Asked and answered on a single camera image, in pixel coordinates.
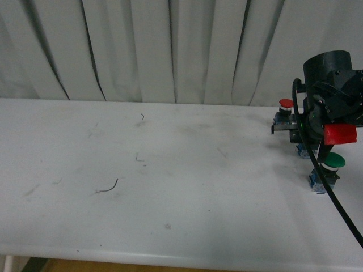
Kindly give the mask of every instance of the table surface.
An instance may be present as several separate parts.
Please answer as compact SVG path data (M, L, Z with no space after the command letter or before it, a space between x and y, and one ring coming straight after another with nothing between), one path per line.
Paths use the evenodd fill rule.
M0 254L363 271L277 108L0 99ZM362 133L334 189L363 231Z

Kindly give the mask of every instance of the curtain fold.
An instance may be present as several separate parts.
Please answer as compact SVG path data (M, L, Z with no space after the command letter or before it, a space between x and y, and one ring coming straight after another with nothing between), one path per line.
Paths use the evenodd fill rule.
M243 0L216 2L205 83L205 104L232 104L233 76L246 3Z
M24 94L22 98L29 96L36 98L33 93L35 90L37 96L41 99L67 99L39 43L35 29L22 3L18 0L0 1L0 15L11 40L11 42L9 41L8 48L12 50L12 46L14 46L16 55L19 57L18 60L27 75L12 84L17 85L28 83L27 80L30 81L29 85L22 88ZM1 51L0 54L6 56L7 52ZM11 61L12 65L15 65L16 59L14 58ZM19 75L13 73L13 76L14 79ZM9 78L6 78L5 81L8 84L11 82ZM1 93L3 94L7 91L7 89L4 89Z
M99 82L107 101L141 102L129 0L83 0Z
M316 54L347 50L363 68L362 12L358 0L2 0L0 97L276 106Z
M132 0L138 77L143 102L174 103L167 0Z
M214 0L171 0L172 57L177 103L202 104Z

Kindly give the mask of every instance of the stain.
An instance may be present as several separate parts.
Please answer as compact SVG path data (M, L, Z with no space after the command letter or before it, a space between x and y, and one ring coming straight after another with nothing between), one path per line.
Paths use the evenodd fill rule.
M33 189L31 189L30 191L26 192L25 194L23 194L24 197L28 197L30 196L32 193L34 193L34 191L40 186L40 184L37 184Z
M140 160L140 159L138 159L137 157L138 157L138 153L136 153L135 161L137 161L137 162L144 162L144 161L145 161L145 160Z
M121 194L120 193L116 193L114 196L113 196L113 198L119 198L121 196Z
M138 169L138 170L136 170L136 172L137 173L139 173L139 174L142 174L142 175L147 175L147 170L146 169Z
M98 122L96 123L96 125L94 127L92 127L91 129L88 129L88 131L87 131L88 139L90 139L92 136L99 137L104 134L104 131L102 129L99 129L97 126L98 126Z
M199 124L198 125L198 128L199 129L208 129L208 128L210 128L211 127L211 125L208 125L208 124Z
M222 154L223 157L225 157L225 159L228 158L228 152L223 152L219 147L217 147L217 150Z
M247 118L248 120L253 120L253 121L257 121L258 123L260 123L263 126L268 125L268 127L271 127L271 119L267 118L267 117L261 117L258 116L256 114L248 114L247 116L245 116L245 118Z
M64 121L73 118L74 114L79 111L74 107L55 106L45 109L40 113L42 124Z
M75 174L79 174L83 171L82 167L77 167L77 169L74 171Z
M59 184L61 183L61 181L63 180L63 178L61 178L60 180L58 180L57 182L53 182L52 184Z
M147 121L141 121L135 125L135 127L140 128L142 126L145 126L148 122Z
M28 197L27 202L32 202L34 199L41 199L41 197Z
M178 132L182 133L182 134L187 134L187 135L197 133L197 131L195 129L193 129L192 127L190 127L190 126L179 126L178 127Z
M226 113L226 112L223 112L222 113L222 116L223 117L235 117L235 118L240 117L240 115L232 115L232 114L229 114L229 113Z

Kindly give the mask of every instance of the black wire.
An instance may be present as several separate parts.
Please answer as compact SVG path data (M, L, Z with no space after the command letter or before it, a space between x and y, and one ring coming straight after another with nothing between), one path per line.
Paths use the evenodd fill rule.
M344 208L340 204L339 200L336 198L333 190L330 188L329 183L325 179L325 176L324 176L324 174L323 174L323 172L322 172L322 170L321 170L321 168L319 166L319 163L316 160L316 158L314 156L314 153L311 150L311 147L309 146L309 143L307 142L307 137L306 137L305 132L304 132L304 130L302 128L302 123L301 123L301 119L300 119L300 116L299 116L299 108L298 108L297 98L296 98L297 87L300 84L301 84L301 80L298 79L298 78L295 79L294 82L293 82L293 104L294 104L294 113L295 113L295 118L296 118L296 123L297 123L297 129L298 129L300 137L302 139L302 143L304 144L304 146L306 148L306 151L309 154L310 160L313 163L313 166L314 166L316 172L318 173L318 176L321 179L321 181L322 181L322 183L324 185L324 188L327 191L331 201L333 202L334 206L336 207L336 209L340 213L341 217L343 218L343 220L347 224L348 228L350 229L350 231L352 232L354 237L357 239L358 243L363 248L362 234L360 234L359 230L354 225L353 221L351 220L351 218L349 217L347 212L344 210Z
M116 184L117 184L118 181L119 181L119 179L116 180L114 186L111 189L108 189L108 190L99 190L97 192L99 193L99 192L108 192L108 191L111 191L114 187L116 187Z

